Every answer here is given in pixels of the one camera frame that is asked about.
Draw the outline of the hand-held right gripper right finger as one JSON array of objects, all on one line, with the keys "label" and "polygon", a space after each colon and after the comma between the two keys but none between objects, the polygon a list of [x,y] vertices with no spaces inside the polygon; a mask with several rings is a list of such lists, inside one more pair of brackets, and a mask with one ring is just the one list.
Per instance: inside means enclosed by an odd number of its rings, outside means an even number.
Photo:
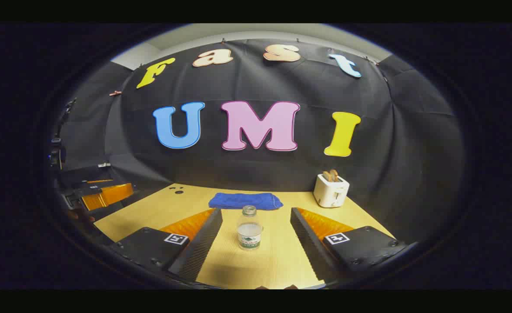
[{"label": "hand-held right gripper right finger", "polygon": [[290,223],[318,280],[359,283],[386,272],[408,245],[373,226],[353,229],[317,213],[293,207]]}]

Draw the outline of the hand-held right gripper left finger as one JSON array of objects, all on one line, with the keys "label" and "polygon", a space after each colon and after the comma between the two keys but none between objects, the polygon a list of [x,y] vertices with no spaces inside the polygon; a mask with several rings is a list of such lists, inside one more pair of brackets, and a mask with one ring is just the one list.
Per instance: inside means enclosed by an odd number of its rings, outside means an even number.
[{"label": "hand-held right gripper left finger", "polygon": [[161,230],[141,228],[110,250],[160,279],[195,283],[222,222],[221,210],[210,209]]}]

